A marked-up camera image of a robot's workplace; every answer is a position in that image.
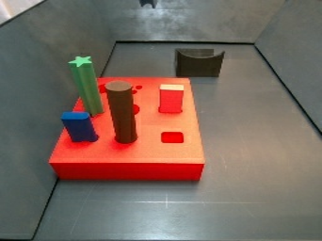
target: star-shaped block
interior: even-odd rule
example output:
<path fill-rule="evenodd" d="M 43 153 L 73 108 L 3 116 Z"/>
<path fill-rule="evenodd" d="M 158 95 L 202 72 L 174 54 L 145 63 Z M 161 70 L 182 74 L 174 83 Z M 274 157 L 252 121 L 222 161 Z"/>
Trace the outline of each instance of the star-shaped block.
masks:
<path fill-rule="evenodd" d="M 93 64 L 93 59 L 90 56 L 78 56 L 70 64 L 81 67 L 83 64 Z"/>

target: black arch block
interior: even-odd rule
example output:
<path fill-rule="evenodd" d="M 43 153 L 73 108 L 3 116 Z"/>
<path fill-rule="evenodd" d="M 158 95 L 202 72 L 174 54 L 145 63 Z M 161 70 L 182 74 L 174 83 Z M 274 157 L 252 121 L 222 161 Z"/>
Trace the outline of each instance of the black arch block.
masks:
<path fill-rule="evenodd" d="M 226 52 L 214 49 L 177 49 L 177 76 L 218 77 Z"/>

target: shape sorter board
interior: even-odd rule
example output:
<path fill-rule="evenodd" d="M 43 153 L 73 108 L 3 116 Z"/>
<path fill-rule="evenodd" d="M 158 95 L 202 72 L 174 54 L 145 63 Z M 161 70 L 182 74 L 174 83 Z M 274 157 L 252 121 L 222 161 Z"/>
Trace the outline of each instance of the shape sorter board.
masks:
<path fill-rule="evenodd" d="M 138 140 L 115 141 L 105 85 L 123 80 L 134 86 Z M 161 85 L 183 85 L 183 112 L 161 113 Z M 187 78 L 105 77 L 98 79 L 105 113 L 93 117 L 99 139 L 73 142 L 67 130 L 58 140 L 50 164 L 61 179 L 199 180 L 205 151 Z M 82 100 L 74 111 L 85 111 Z"/>

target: gray wall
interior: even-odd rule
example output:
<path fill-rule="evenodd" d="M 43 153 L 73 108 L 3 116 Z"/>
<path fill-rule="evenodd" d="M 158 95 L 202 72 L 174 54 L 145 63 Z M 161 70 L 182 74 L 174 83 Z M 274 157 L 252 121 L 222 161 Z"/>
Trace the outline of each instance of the gray wall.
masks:
<path fill-rule="evenodd" d="M 285 0 L 105 1 L 102 9 L 118 40 L 254 43 Z"/>
<path fill-rule="evenodd" d="M 256 46 L 322 131 L 322 1 L 289 0 Z"/>
<path fill-rule="evenodd" d="M 77 98 L 67 62 L 93 56 L 101 74 L 115 44 L 99 9 L 46 1 L 0 28 L 0 239 L 32 238 L 51 196 L 49 158 Z"/>
<path fill-rule="evenodd" d="M 45 0 L 2 0 L 0 1 L 0 24 Z"/>

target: blue block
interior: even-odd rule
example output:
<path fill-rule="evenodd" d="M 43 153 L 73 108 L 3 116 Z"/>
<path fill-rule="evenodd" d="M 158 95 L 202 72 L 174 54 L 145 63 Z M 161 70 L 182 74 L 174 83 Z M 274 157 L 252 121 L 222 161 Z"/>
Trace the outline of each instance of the blue block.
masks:
<path fill-rule="evenodd" d="M 65 112 L 61 119 L 73 142 L 98 141 L 97 130 L 89 112 Z"/>

